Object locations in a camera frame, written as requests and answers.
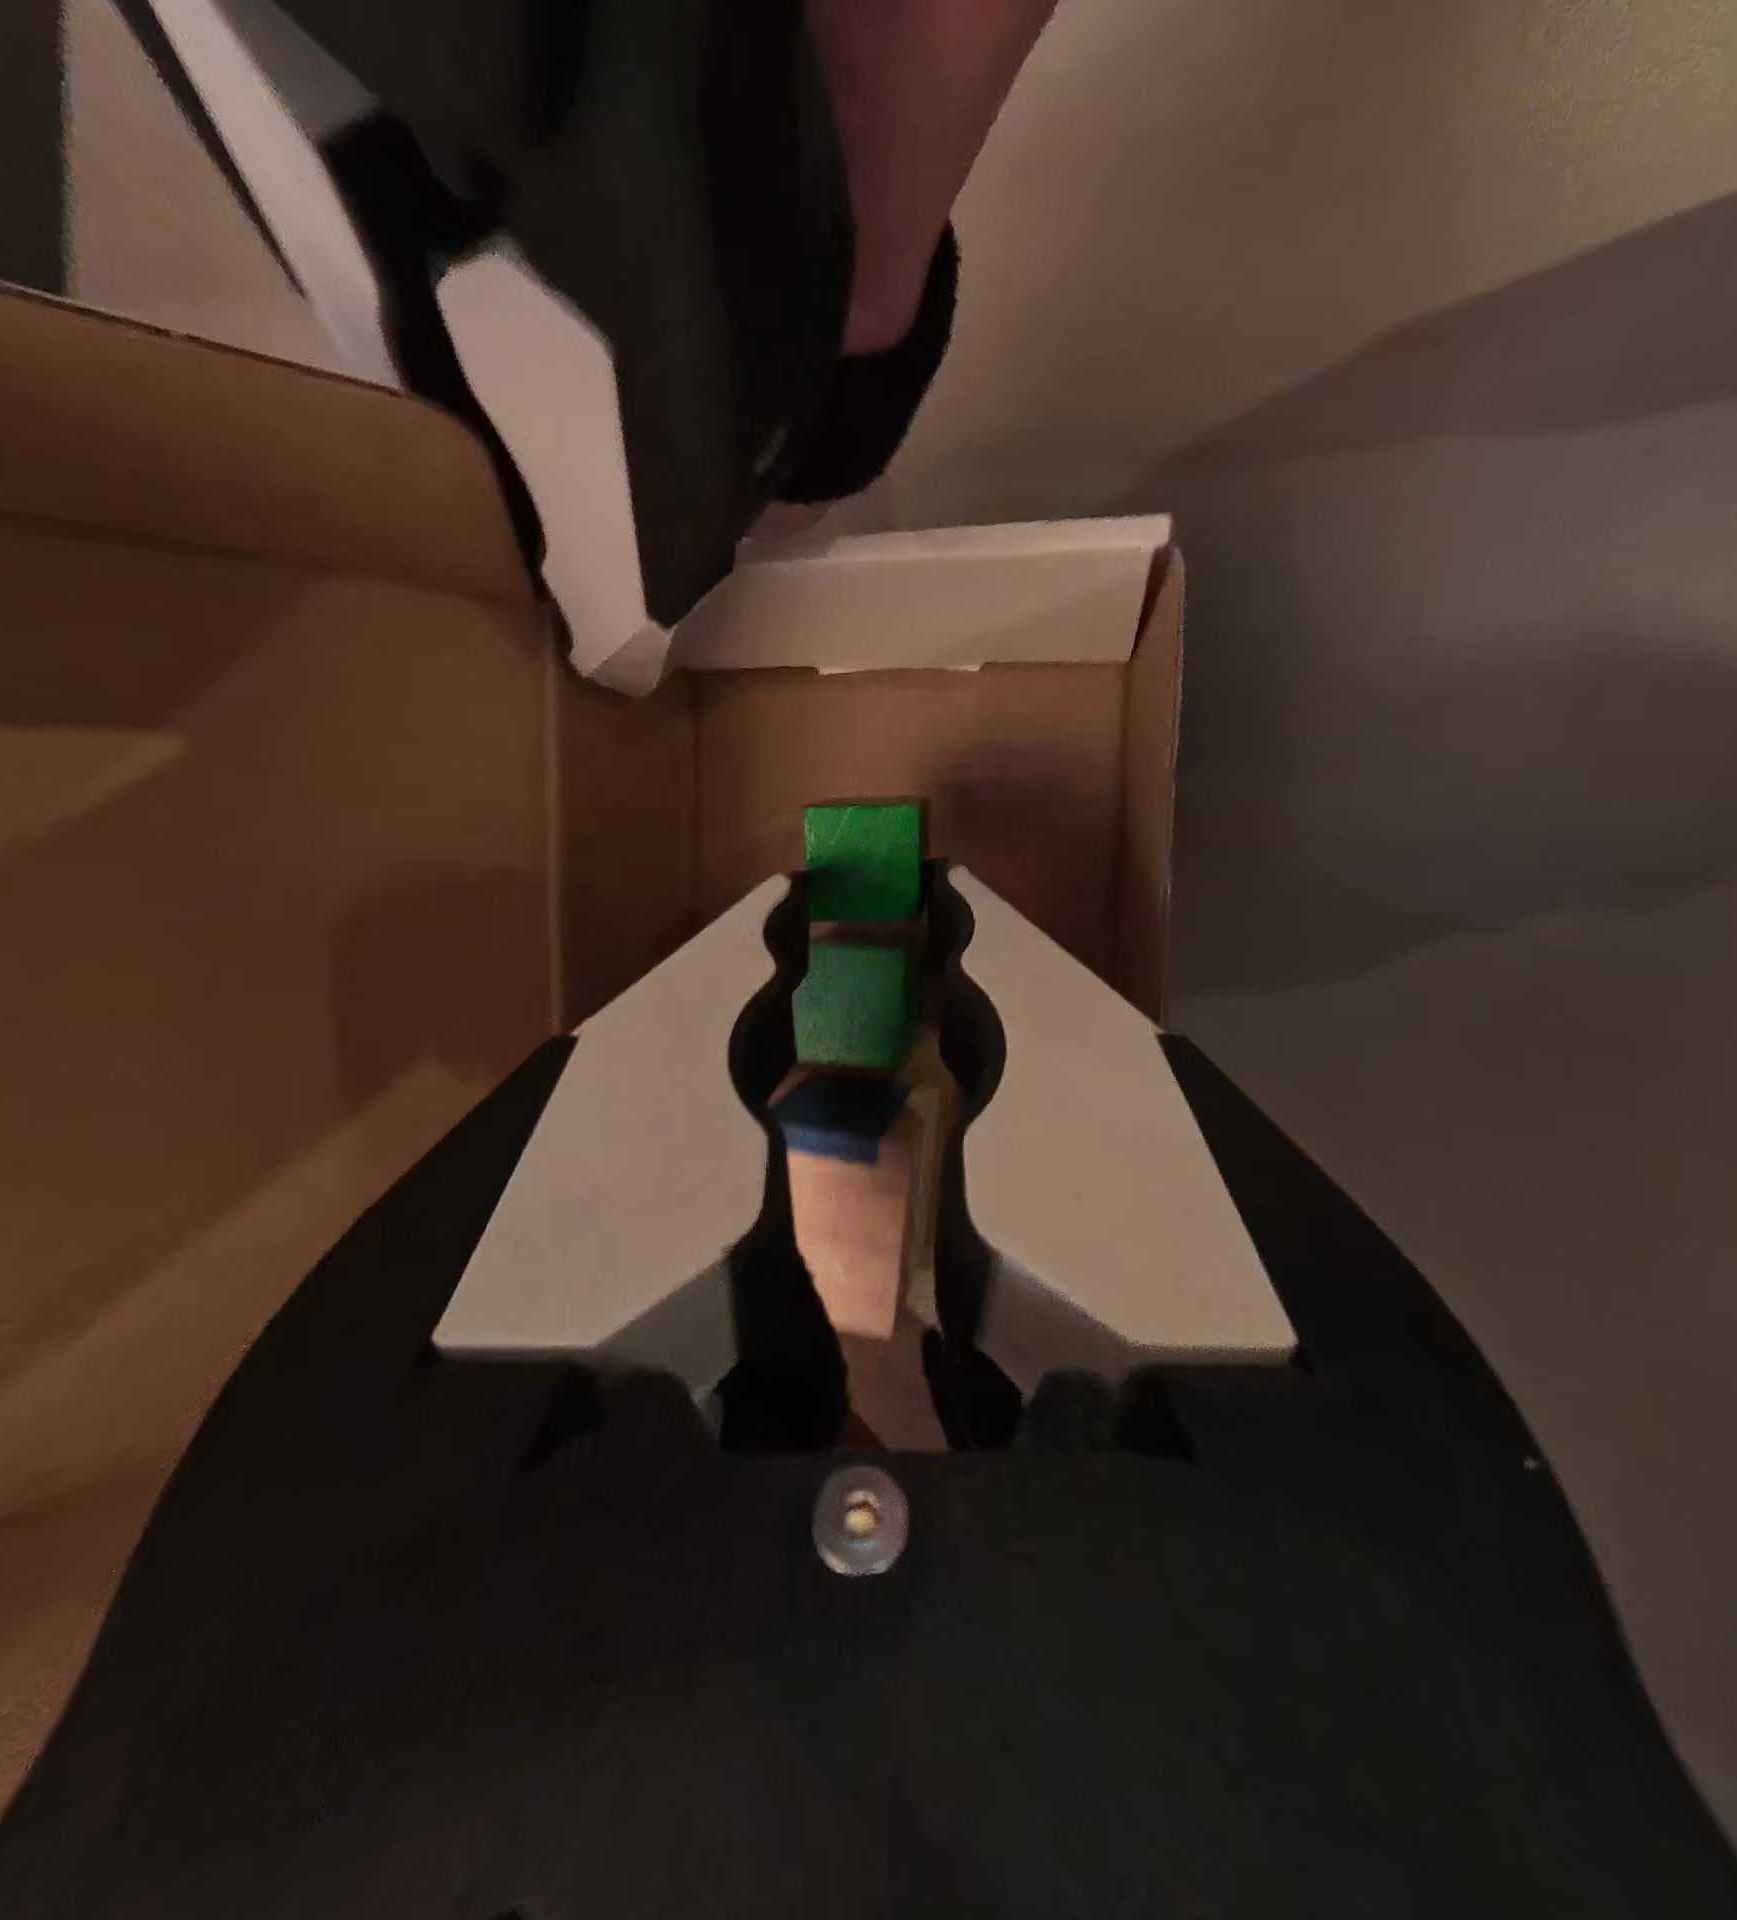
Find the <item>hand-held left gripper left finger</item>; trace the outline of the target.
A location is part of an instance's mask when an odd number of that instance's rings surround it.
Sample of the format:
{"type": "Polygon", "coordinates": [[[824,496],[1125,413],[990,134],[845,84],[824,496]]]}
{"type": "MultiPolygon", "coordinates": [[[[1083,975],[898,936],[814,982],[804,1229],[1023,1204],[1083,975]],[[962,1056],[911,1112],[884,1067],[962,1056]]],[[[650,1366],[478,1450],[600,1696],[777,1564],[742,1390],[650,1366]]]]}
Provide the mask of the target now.
{"type": "Polygon", "coordinates": [[[573,1036],[432,1345],[461,1363],[804,1363],[814,1285],[767,1099],[805,877],[767,877],[573,1036]]]}

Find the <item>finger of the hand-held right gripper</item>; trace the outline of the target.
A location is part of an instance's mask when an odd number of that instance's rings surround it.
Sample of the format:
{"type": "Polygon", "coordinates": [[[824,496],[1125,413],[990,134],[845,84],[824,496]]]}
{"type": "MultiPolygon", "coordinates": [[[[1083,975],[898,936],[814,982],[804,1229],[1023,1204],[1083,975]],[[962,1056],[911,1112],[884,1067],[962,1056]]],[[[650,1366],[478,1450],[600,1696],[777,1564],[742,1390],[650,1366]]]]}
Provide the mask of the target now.
{"type": "Polygon", "coordinates": [[[509,239],[456,259],[439,277],[436,304],[542,526],[542,581],[564,621],[569,667],[611,695],[650,696],[670,628],[645,606],[602,332],[509,239]]]}
{"type": "Polygon", "coordinates": [[[374,100],[280,4],[119,4],[185,127],[319,324],[336,373],[402,390],[332,139],[374,100]]]}

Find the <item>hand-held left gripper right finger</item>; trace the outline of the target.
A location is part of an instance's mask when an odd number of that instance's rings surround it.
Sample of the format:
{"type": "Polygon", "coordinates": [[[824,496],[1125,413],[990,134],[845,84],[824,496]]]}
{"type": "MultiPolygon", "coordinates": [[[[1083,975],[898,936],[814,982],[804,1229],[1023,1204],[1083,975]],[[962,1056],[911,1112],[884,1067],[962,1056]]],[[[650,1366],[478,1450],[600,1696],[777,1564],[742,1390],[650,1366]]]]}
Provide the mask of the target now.
{"type": "Polygon", "coordinates": [[[970,868],[958,954],[1000,1026],[994,1092],[962,1139],[990,1274],[976,1349],[1015,1388],[1080,1370],[1265,1366],[1297,1350],[1161,1030],[970,868]]]}

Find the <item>blue cube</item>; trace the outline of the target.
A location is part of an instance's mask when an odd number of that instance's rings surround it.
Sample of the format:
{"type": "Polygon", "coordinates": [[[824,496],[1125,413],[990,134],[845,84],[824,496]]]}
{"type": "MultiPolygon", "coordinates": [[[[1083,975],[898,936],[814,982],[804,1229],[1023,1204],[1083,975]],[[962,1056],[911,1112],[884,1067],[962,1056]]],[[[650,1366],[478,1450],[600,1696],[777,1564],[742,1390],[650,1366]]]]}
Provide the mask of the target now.
{"type": "Polygon", "coordinates": [[[876,1164],[907,1088],[884,1074],[810,1074],[772,1099],[788,1153],[838,1164],[876,1164]]]}

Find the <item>natural wooden cube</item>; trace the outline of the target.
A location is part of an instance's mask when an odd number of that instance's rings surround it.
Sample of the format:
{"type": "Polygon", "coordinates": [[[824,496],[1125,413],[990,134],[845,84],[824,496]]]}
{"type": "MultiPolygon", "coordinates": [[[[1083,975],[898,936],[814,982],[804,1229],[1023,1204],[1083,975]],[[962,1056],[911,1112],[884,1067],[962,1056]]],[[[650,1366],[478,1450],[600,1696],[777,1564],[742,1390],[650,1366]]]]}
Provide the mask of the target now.
{"type": "Polygon", "coordinates": [[[906,1088],[876,1164],[787,1150],[801,1257],[835,1332],[863,1343],[894,1339],[931,1304],[948,1106],[937,1088],[906,1088]]]}

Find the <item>green cube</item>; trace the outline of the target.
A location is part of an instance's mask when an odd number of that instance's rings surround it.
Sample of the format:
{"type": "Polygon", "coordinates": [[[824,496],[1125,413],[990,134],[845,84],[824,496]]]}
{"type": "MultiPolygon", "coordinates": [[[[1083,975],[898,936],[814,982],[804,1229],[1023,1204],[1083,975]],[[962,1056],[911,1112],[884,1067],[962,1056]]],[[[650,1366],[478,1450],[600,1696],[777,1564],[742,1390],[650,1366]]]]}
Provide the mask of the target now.
{"type": "Polygon", "coordinates": [[[925,864],[928,806],[920,798],[804,806],[811,924],[913,924],[925,864]]]}
{"type": "Polygon", "coordinates": [[[897,1074],[913,1049],[925,954],[913,941],[824,936],[793,992],[793,1046],[805,1068],[897,1074]]]}

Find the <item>white cardboard box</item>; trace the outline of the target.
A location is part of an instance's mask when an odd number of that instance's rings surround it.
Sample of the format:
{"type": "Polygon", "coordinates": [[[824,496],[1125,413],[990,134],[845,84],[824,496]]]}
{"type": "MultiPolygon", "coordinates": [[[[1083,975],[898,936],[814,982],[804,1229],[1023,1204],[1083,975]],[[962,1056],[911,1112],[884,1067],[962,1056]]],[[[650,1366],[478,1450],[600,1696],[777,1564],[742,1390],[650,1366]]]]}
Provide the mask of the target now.
{"type": "Polygon", "coordinates": [[[841,720],[1158,1013],[1125,664],[564,664],[491,464],[374,387],[0,287],[0,1811],[208,1402],[550,1036],[797,861],[841,720]]]}

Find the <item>person's right hand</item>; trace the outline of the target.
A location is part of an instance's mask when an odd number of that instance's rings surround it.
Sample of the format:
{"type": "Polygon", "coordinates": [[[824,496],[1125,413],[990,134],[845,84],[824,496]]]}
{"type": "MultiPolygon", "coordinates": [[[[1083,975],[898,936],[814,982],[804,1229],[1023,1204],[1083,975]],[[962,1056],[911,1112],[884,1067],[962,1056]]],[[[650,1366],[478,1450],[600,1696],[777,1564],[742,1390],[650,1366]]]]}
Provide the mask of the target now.
{"type": "Polygon", "coordinates": [[[903,345],[976,158],[1054,4],[811,4],[853,213],[848,358],[903,345]]]}

